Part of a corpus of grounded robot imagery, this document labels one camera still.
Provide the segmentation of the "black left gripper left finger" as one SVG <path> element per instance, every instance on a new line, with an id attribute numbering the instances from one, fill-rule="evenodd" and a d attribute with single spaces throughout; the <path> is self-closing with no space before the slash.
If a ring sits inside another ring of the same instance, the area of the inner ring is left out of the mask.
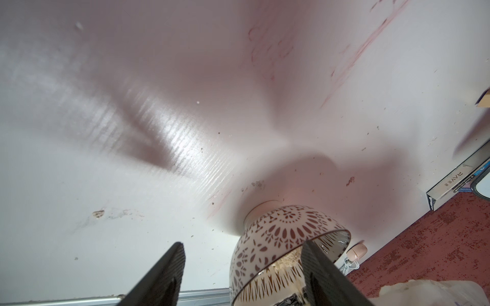
<path id="1" fill-rule="evenodd" d="M 152 294 L 161 294 L 168 289 L 180 292 L 185 269 L 185 249 L 181 242 L 176 242 L 162 258 L 148 271 L 139 283 L 128 293 L 136 299 Z"/>

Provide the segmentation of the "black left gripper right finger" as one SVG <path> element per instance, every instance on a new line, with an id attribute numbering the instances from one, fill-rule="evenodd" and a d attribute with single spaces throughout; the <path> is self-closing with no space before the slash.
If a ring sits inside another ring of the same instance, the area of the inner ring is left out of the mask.
<path id="1" fill-rule="evenodd" d="M 351 306 L 372 303 L 337 269 L 314 241 L 302 245 L 306 298 L 311 305 Z"/>

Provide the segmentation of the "patterned white breakfast bowl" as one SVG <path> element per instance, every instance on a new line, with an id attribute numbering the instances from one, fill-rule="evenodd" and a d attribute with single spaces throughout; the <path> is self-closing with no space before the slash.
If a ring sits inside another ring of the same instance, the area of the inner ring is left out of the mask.
<path id="1" fill-rule="evenodd" d="M 230 265 L 232 305 L 309 305 L 302 245 L 313 241 L 333 263 L 343 256 L 350 232 L 332 217 L 302 205 L 271 200 L 245 218 Z"/>

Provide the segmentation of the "clear oats bag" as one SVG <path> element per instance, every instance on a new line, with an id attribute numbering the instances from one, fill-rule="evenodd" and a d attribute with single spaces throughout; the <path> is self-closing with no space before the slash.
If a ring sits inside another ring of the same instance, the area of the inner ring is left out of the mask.
<path id="1" fill-rule="evenodd" d="M 373 305 L 489 305 L 482 287 L 469 280 L 410 280 L 382 287 L 370 302 Z"/>

